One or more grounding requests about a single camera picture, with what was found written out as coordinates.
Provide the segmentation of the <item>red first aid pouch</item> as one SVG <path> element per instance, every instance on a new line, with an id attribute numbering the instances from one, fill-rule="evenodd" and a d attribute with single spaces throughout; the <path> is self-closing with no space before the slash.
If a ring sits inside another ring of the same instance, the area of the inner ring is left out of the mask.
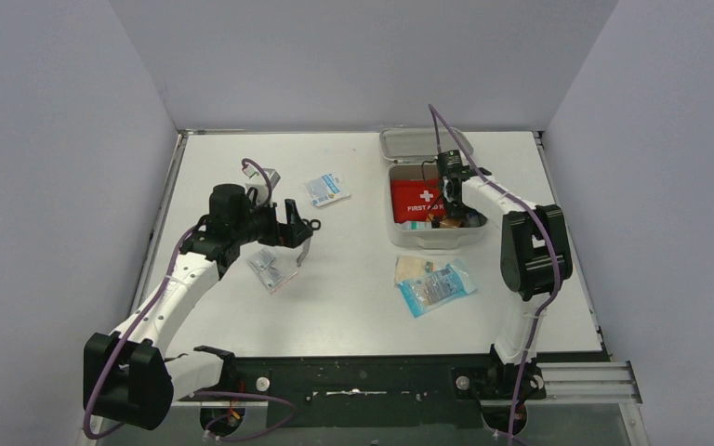
<path id="1" fill-rule="evenodd" d="M 436 180 L 392 180 L 390 198 L 393 219 L 398 224 L 405 221 L 427 221 L 431 217 L 445 215 Z"/>

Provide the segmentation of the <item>small white blue tube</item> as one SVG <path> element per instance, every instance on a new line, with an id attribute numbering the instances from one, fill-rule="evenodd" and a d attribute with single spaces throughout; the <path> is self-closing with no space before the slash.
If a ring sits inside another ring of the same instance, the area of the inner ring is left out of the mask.
<path id="1" fill-rule="evenodd" d="M 475 211 L 467 212 L 462 219 L 463 228 L 479 228 L 486 222 L 486 218 Z"/>

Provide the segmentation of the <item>white plastic bottle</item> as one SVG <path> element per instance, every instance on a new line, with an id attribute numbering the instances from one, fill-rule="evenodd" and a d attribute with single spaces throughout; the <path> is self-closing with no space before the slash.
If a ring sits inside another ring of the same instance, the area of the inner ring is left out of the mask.
<path id="1" fill-rule="evenodd" d="M 405 221 L 399 225 L 400 230 L 431 230 L 432 228 L 430 221 Z"/>

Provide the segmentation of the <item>brown bottle orange cap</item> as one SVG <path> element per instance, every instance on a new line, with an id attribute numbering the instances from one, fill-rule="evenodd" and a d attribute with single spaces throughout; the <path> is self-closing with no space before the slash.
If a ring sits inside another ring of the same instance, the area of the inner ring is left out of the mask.
<path id="1" fill-rule="evenodd" d="M 460 229 L 464 227 L 464 221 L 459 218 L 436 216 L 430 221 L 434 229 Z"/>

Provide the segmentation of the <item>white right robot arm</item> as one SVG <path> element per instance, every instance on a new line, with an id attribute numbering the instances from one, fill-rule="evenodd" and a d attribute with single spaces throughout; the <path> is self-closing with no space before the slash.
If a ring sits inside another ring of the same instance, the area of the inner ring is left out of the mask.
<path id="1" fill-rule="evenodd" d="M 519 296 L 492 345 L 501 363 L 486 373 L 488 389 L 506 399 L 523 386 L 517 365 L 536 355 L 536 331 L 542 314 L 573 274 L 565 217 L 556 204 L 537 204 L 516 196 L 490 173 L 464 164 L 458 150 L 437 154 L 438 186 L 445 213 L 461 218 L 474 211 L 500 230 L 499 269 Z"/>

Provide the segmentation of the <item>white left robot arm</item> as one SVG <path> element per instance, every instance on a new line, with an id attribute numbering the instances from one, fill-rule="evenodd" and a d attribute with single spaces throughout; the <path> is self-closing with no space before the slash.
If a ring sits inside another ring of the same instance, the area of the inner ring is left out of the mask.
<path id="1" fill-rule="evenodd" d="M 93 416 L 154 430 L 173 402 L 200 391 L 215 400 L 231 398 L 240 377 L 232 352 L 199 346 L 167 356 L 171 341 L 201 298 L 239 259 L 243 246 L 298 248 L 320 229 L 305 219 L 292 199 L 284 202 L 286 220 L 277 218 L 273 202 L 256 204 L 245 187 L 213 188 L 208 211 L 177 241 L 165 275 L 139 307 L 107 334 L 94 333 L 84 347 L 84 431 Z"/>

